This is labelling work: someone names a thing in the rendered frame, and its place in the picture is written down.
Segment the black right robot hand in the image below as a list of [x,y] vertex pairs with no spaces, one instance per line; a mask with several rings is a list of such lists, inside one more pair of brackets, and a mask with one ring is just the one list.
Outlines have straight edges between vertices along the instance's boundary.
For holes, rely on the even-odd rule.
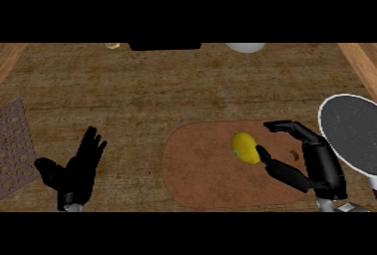
[[291,165],[275,159],[262,145],[256,146],[260,161],[267,174],[303,193],[313,189],[321,199],[343,200],[347,198],[346,179],[340,162],[322,135],[313,132],[300,122],[265,122],[270,132],[285,131],[301,142],[301,153],[307,175]]

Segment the purple patterned placemat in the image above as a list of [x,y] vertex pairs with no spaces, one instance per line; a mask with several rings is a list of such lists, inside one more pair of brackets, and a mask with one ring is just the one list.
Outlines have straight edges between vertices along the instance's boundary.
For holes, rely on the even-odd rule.
[[38,176],[22,101],[0,106],[0,200]]

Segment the dark grey pan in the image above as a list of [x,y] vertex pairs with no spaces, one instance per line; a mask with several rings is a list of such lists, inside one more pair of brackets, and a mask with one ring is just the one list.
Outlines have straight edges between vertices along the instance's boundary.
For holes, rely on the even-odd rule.
[[333,95],[321,103],[318,125],[337,157],[368,177],[377,198],[377,103],[358,95]]

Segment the black appliance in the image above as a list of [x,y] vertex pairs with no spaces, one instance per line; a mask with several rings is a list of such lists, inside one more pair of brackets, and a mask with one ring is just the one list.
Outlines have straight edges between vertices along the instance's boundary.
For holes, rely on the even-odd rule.
[[197,50],[201,43],[129,43],[133,51]]

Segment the yellow lemon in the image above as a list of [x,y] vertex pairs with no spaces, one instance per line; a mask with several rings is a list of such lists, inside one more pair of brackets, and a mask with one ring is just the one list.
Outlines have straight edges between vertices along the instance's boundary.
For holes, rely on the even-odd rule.
[[238,131],[231,139],[231,148],[238,159],[250,164],[259,164],[257,143],[248,132]]

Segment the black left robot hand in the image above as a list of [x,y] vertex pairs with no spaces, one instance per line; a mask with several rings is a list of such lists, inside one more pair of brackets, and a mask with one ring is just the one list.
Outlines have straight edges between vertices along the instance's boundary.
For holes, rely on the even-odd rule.
[[97,129],[89,127],[77,153],[66,166],[46,157],[40,157],[34,161],[43,183],[58,192],[59,211],[66,211],[63,206],[68,204],[77,203],[84,206],[92,198],[96,169],[106,144],[108,142],[102,140],[102,136],[97,134]]

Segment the brown wooden cutting board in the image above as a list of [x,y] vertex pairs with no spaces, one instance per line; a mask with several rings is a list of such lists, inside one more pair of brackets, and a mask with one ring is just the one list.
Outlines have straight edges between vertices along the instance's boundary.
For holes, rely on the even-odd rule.
[[163,156],[163,176],[177,203],[198,210],[282,205],[303,193],[275,180],[262,163],[242,162],[231,148],[239,131],[250,133],[270,156],[304,168],[301,143],[285,132],[272,132],[262,121],[192,123],[171,134]]

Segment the white round object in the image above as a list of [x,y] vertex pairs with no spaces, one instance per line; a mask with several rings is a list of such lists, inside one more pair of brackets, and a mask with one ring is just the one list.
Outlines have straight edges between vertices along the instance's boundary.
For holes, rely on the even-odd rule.
[[265,47],[263,43],[226,43],[226,45],[238,53],[256,53]]

